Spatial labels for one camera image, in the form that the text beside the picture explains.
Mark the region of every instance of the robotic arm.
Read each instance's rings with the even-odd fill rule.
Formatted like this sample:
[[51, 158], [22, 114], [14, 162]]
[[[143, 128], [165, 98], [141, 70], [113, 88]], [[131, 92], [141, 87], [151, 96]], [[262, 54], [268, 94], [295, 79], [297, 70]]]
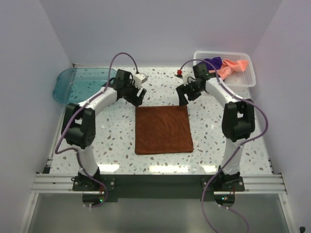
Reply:
[[[100, 89], [98, 95], [93, 101], [92, 97], [79, 104], [70, 103], [66, 107], [62, 133], [67, 126], [72, 115], [78, 111], [86, 103], [88, 107], [80, 112], [75, 121], [70, 125], [69, 130], [65, 135], [66, 142], [73, 145], [80, 154], [81, 165], [85, 171], [92, 177], [99, 175], [99, 168], [95, 162], [92, 142], [96, 134], [95, 117], [108, 105], [116, 102], [118, 99], [123, 98], [133, 104], [139, 106], [142, 104], [142, 99], [146, 93], [144, 88], [140, 88], [141, 84], [147, 80], [143, 74], [134, 74], [131, 72], [119, 69], [113, 83], [110, 83], [107, 90], [103, 92], [104, 87]], [[82, 168], [79, 169], [79, 175], [84, 175]]]
[[[219, 85], [215, 73], [209, 73], [205, 64], [197, 64], [193, 67], [194, 78], [190, 73], [179, 75], [183, 78], [183, 83], [176, 88], [179, 96], [179, 105], [187, 105], [188, 101], [193, 101], [201, 96], [201, 92], [209, 92], [220, 105], [224, 108], [222, 121], [222, 130], [226, 137], [225, 155], [221, 166], [223, 166], [239, 144], [250, 137], [255, 130], [254, 106], [239, 101], [228, 95], [227, 92]], [[234, 158], [228, 163], [220, 174], [222, 180], [220, 183], [231, 183], [238, 180], [240, 176], [240, 160], [242, 149], [240, 149]]]

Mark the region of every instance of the brown towel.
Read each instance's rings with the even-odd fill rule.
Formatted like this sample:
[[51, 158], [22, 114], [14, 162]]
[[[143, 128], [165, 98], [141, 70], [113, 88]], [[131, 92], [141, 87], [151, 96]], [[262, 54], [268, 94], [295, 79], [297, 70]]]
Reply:
[[136, 108], [136, 154], [192, 151], [187, 106]]

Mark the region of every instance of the teal plastic tray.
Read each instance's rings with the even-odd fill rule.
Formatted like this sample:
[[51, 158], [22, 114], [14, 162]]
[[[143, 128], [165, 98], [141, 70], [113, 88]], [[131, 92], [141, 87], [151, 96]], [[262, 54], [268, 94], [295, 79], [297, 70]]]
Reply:
[[[107, 82], [108, 68], [71, 68], [57, 78], [53, 98], [59, 103], [79, 103], [87, 100]], [[111, 70], [110, 78], [116, 76]]]

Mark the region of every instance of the orange cloth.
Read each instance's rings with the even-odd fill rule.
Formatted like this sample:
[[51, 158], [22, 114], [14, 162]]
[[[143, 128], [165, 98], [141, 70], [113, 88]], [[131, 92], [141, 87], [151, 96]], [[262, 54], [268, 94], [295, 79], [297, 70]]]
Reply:
[[223, 65], [219, 70], [217, 70], [217, 72], [222, 78], [222, 80], [225, 80], [233, 72], [244, 72], [247, 66], [248, 66], [247, 60], [238, 60], [234, 62], [228, 59], [223, 59]]

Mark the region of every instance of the speckled tabletop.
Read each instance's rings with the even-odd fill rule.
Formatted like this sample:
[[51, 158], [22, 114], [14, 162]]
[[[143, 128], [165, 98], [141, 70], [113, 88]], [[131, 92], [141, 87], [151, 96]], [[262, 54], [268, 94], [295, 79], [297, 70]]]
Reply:
[[[133, 72], [133, 68], [115, 67]], [[174, 74], [175, 67], [142, 67], [149, 75], [142, 86], [147, 89], [142, 106], [178, 105], [175, 88], [182, 80]], [[248, 90], [237, 92], [249, 98]], [[105, 108], [96, 117], [96, 138], [93, 142], [95, 160], [105, 174], [214, 174], [225, 151], [225, 137], [221, 123], [223, 108], [209, 94], [188, 104], [188, 114], [194, 151], [155, 155], [135, 154], [135, 108], [125, 100]], [[252, 135], [260, 133], [256, 129]], [[61, 149], [68, 147], [65, 141]], [[241, 174], [271, 174], [269, 157], [262, 138], [244, 146]], [[53, 155], [50, 174], [74, 174], [78, 171], [75, 153], [67, 151]]]

